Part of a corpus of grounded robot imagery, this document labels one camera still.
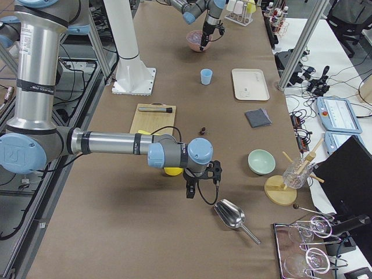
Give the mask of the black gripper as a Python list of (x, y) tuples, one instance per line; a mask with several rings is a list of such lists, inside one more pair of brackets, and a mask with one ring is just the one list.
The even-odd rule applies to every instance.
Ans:
[(206, 169), (197, 174), (189, 169), (185, 169), (183, 177), (186, 179), (186, 197), (188, 199), (193, 199), (196, 191), (196, 183), (199, 180), (213, 180), (215, 185), (219, 185), (221, 181), (222, 168), (220, 161), (214, 160), (210, 161), (206, 166)]
[(225, 27), (223, 26), (223, 23), (221, 20), (219, 20), (216, 24), (211, 24), (211, 23), (208, 23), (207, 21), (204, 22), (203, 29), (202, 29), (201, 43), (199, 46), (199, 49), (201, 51), (204, 51), (206, 47), (208, 46), (209, 36), (214, 33), (214, 30), (216, 28), (219, 30), (219, 34), (222, 37), (225, 32)]

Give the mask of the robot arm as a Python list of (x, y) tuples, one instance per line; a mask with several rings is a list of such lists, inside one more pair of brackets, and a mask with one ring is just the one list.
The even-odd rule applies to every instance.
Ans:
[(214, 33), (215, 29), (219, 30), (222, 37), (225, 32), (225, 27), (221, 22), (220, 16), (226, 5), (224, 0), (197, 0), (197, 1), (182, 1), (182, 0), (169, 0), (165, 3), (177, 9), (182, 15), (187, 24), (192, 24), (200, 15), (207, 12), (199, 49), (203, 51), (208, 43), (210, 43), (210, 36)]
[[(119, 55), (114, 91), (122, 94), (150, 95), (155, 68), (141, 61), (128, 1), (104, 1)], [(192, 23), (207, 11), (200, 49), (208, 36), (221, 28), (219, 17), (225, 1), (165, 1)], [(15, 1), (20, 20), (19, 66), (16, 82), (15, 114), (1, 136), (1, 166), (9, 172), (28, 174), (43, 171), (47, 163), (64, 155), (123, 153), (147, 155), (155, 168), (185, 169), (187, 198), (193, 198), (199, 180), (212, 179), (216, 198), (222, 169), (212, 161), (213, 147), (205, 138), (189, 144), (173, 136), (99, 133), (53, 124), (52, 109), (56, 87), (60, 36), (63, 33), (87, 34), (90, 31), (88, 1)]]

